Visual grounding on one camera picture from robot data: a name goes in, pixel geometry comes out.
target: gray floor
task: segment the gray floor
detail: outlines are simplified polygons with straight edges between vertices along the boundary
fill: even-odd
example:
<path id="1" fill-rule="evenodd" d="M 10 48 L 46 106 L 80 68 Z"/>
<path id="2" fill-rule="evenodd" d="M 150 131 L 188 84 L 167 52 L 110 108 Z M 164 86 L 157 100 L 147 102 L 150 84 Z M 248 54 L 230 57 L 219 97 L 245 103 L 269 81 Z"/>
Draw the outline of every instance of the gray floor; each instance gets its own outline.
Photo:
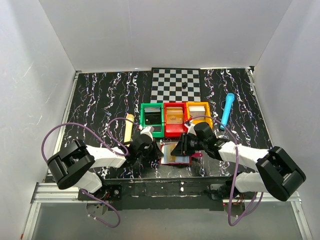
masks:
<path id="1" fill-rule="evenodd" d="M 113 212 L 105 215 L 116 223 Z M 32 239 L 302 239 L 290 202 L 262 202 L 234 227 L 228 225 L 226 212 L 206 209 L 123 210 L 120 215 L 121 224 L 109 228 L 88 217 L 85 203 L 43 203 Z"/>

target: green box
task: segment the green box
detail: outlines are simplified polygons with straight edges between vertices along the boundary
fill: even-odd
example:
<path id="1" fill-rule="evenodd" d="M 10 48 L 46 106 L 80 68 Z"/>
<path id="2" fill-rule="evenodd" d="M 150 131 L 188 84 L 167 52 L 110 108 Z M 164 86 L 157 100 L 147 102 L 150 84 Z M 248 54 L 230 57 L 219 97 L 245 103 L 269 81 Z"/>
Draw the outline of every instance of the green box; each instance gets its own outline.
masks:
<path id="1" fill-rule="evenodd" d="M 162 124 L 146 125 L 145 108 L 160 108 L 161 109 L 161 122 L 162 122 Z M 144 128 L 147 126 L 161 127 L 161 131 L 154 131 L 152 133 L 152 136 L 154 138 L 163 138 L 165 136 L 164 104 L 163 103 L 141 103 L 140 125 Z"/>

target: black marble surface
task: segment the black marble surface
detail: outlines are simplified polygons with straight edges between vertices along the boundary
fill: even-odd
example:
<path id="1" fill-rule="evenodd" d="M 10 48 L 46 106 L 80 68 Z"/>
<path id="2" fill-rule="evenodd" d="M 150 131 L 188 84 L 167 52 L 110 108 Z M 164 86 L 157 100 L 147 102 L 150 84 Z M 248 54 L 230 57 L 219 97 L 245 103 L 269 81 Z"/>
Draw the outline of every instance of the black marble surface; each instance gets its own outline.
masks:
<path id="1" fill-rule="evenodd" d="M 68 122 L 84 124 L 96 132 L 112 147 L 106 133 L 107 123 L 116 117 L 134 115 L 139 122 L 140 104 L 149 103 L 151 98 L 152 72 L 107 72 L 80 73 L 72 99 Z M 254 148 L 270 148 L 271 142 L 264 126 L 257 101 L 245 69 L 207 69 L 200 71 L 201 100 L 209 102 L 211 115 L 221 118 L 223 103 L 228 93 L 235 93 L 229 126 L 240 143 Z M 116 122 L 111 127 L 112 134 L 123 140 L 125 123 Z M 215 125 L 217 136 L 224 135 Z M 73 139 L 83 139 L 87 145 L 100 147 L 92 135 L 77 126 L 66 126 L 61 147 Z M 194 159 L 189 166 L 160 165 L 137 161 L 127 168 L 98 168 L 96 173 L 110 178 L 179 178 L 179 177 L 219 177 L 233 174 L 234 166 L 219 162 L 204 155 Z"/>
<path id="2" fill-rule="evenodd" d="M 257 149 L 272 147 L 264 119 L 261 115 L 253 87 L 245 68 L 202 69 L 200 70 L 201 101 L 210 105 L 211 116 L 221 119 L 228 93 L 235 95 L 227 127 L 239 144 Z M 221 131 L 214 124 L 215 135 L 232 140 L 227 131 Z M 234 173 L 234 164 L 220 161 L 220 174 Z"/>

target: red box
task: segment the red box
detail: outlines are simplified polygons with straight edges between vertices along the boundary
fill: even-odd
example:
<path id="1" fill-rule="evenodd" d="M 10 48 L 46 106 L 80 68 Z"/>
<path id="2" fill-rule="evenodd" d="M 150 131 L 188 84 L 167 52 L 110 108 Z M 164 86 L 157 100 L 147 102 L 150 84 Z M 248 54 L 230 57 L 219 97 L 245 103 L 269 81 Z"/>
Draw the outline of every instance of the red box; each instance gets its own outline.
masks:
<path id="1" fill-rule="evenodd" d="M 166 138 L 180 138 L 182 133 L 187 133 L 188 128 L 182 124 L 167 124 L 167 108 L 182 108 L 183 122 L 188 120 L 187 105 L 185 102 L 167 102 L 163 104 L 164 136 Z"/>

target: floor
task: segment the floor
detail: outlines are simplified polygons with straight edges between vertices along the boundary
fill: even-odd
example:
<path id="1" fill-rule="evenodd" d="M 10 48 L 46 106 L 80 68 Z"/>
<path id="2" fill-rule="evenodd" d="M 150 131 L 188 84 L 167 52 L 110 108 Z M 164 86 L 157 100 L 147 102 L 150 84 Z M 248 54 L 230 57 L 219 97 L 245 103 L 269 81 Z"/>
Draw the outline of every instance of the floor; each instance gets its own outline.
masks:
<path id="1" fill-rule="evenodd" d="M 211 116 L 221 118 L 224 100 L 228 93 L 234 93 L 228 126 L 238 141 L 253 148 L 270 148 L 270 138 L 264 124 L 250 79 L 244 68 L 199 69 L 201 101 L 209 102 Z M 150 103 L 153 71 L 80 73 L 72 99 L 68 122 L 84 124 L 93 129 L 102 139 L 113 146 L 106 133 L 107 123 L 126 113 L 134 115 L 139 122 L 140 104 Z M 123 140 L 124 122 L 117 122 L 113 135 Z M 225 132 L 214 126 L 217 136 Z M 88 132 L 77 126 L 67 126 L 61 147 L 73 139 L 83 139 L 87 145 L 101 144 Z M 105 179 L 114 178 L 179 178 L 179 177 L 220 177 L 233 174 L 234 165 L 220 162 L 204 155 L 185 167 L 160 165 L 157 160 L 137 161 L 127 168 L 98 168 L 94 170 Z"/>
<path id="2" fill-rule="evenodd" d="M 290 202 L 261 202 L 254 214 L 235 227 L 228 225 L 225 211 L 208 209 L 136 209 L 120 214 L 120 225 L 109 228 L 87 216 L 85 203 L 42 203 L 32 239 L 303 239 Z M 117 222 L 113 212 L 102 219 Z"/>

